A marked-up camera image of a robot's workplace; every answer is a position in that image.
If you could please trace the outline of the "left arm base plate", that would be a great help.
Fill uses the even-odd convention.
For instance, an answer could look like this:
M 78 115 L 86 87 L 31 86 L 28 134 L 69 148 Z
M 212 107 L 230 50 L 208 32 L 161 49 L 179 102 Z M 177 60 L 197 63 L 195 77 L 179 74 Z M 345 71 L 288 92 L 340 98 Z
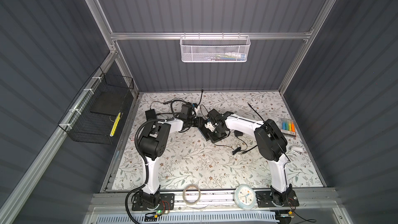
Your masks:
M 161 194 L 154 195 L 147 193 L 135 194 L 132 198 L 132 211 L 157 211 L 174 209 L 175 195 Z

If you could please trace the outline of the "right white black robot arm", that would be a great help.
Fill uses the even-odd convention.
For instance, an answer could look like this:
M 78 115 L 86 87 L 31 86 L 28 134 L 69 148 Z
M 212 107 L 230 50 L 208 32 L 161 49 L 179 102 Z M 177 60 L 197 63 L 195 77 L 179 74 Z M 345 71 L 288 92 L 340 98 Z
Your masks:
M 275 121 L 255 121 L 232 112 L 221 114 L 216 110 L 211 110 L 207 118 L 199 125 L 199 130 L 212 143 L 227 138 L 232 130 L 255 138 L 259 153 L 268 160 L 272 178 L 272 202 L 276 206 L 286 205 L 294 193 L 286 175 L 286 165 L 289 162 L 286 155 L 288 142 Z

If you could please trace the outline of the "small black power adapter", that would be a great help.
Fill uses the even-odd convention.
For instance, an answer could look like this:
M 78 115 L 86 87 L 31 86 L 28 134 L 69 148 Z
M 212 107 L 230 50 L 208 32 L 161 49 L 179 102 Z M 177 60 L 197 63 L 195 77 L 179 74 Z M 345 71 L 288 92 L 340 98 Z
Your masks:
M 235 135 L 236 138 L 240 138 L 240 137 L 243 136 L 243 133 L 240 132 L 240 131 L 235 130 L 235 131 L 234 131 L 234 135 Z

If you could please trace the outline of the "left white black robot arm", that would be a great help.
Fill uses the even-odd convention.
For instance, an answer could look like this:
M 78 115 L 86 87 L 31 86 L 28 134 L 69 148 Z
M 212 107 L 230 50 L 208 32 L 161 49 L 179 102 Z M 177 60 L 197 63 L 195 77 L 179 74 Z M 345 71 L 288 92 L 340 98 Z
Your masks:
M 171 107 L 172 118 L 159 119 L 154 109 L 145 112 L 147 121 L 137 129 L 134 143 L 144 165 L 144 183 L 129 193 L 137 193 L 144 207 L 156 208 L 160 201 L 159 158 L 164 154 L 169 134 L 182 133 L 197 128 L 205 140 L 209 140 L 206 120 L 198 116 L 200 103 L 173 99 L 166 104 Z

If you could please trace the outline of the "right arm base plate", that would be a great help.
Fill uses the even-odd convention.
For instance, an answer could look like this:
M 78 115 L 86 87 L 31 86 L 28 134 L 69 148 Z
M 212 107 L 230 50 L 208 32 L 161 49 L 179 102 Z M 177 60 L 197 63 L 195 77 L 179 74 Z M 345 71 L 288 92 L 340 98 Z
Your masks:
M 265 191 L 256 191 L 258 207 L 298 207 L 299 200 L 295 191 L 288 188 L 286 192 L 279 193 L 274 189 Z

